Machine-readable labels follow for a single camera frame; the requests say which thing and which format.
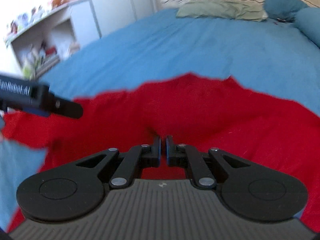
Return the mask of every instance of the blue bedsheet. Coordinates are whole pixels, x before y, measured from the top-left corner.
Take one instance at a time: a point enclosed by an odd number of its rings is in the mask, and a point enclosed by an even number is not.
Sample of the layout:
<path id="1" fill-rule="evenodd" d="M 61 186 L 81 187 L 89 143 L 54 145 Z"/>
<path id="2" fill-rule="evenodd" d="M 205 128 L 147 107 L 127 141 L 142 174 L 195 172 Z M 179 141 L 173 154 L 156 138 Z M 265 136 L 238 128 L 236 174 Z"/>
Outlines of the blue bedsheet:
<path id="1" fill-rule="evenodd" d="M 293 24 L 176 19 L 175 13 L 163 10 L 90 44 L 42 81 L 57 95 L 73 98 L 190 71 L 233 75 L 245 87 L 294 99 L 320 115 L 320 49 Z M 15 142 L 0 145 L 0 227 L 17 206 L 18 184 L 36 172 L 44 155 Z"/>

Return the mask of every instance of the bed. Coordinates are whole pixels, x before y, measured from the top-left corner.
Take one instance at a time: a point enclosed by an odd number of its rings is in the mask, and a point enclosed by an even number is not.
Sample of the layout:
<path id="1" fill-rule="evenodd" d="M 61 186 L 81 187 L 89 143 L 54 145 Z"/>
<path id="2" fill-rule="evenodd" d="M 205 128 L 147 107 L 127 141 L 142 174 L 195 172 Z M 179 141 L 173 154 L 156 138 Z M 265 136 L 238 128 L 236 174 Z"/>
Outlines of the bed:
<path id="1" fill-rule="evenodd" d="M 320 49 L 294 23 L 177 19 L 176 13 L 161 10 L 90 44 L 41 81 L 72 99 L 188 72 L 221 79 L 232 75 L 244 87 L 295 100 L 320 116 Z M 36 173 L 45 153 L 14 141 L 0 144 L 1 228 L 17 207 L 18 185 Z"/>

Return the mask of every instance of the red fabric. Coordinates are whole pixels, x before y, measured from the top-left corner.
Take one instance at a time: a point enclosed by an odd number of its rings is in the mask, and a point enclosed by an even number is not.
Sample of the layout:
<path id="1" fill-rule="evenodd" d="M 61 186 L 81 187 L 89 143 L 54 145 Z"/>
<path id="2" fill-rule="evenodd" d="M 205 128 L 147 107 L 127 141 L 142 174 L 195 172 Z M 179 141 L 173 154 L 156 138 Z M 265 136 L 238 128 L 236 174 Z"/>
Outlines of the red fabric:
<path id="1" fill-rule="evenodd" d="M 152 143 L 156 134 L 200 151 L 218 147 L 299 178 L 309 191 L 302 221 L 320 230 L 320 119 L 298 103 L 246 90 L 232 78 L 192 74 L 76 101 L 84 108 L 79 120 L 15 113 L 5 116 L 3 134 L 29 147 L 48 147 L 41 171 L 109 147 L 128 151 Z M 145 169 L 143 177 L 175 179 L 184 172 L 162 163 Z M 18 211 L 9 230 L 22 220 Z"/>

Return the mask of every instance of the white cabinet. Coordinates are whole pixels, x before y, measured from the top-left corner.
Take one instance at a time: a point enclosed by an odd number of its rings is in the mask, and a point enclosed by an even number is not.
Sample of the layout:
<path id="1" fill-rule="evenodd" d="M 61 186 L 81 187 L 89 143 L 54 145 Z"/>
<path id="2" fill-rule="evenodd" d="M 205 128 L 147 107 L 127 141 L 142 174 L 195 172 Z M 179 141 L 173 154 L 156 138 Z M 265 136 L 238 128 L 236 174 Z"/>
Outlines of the white cabinet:
<path id="1" fill-rule="evenodd" d="M 153 13 L 152 0 L 91 0 L 102 36 Z"/>
<path id="2" fill-rule="evenodd" d="M 76 40 L 81 48 L 99 39 L 89 1 L 73 5 L 70 20 Z"/>

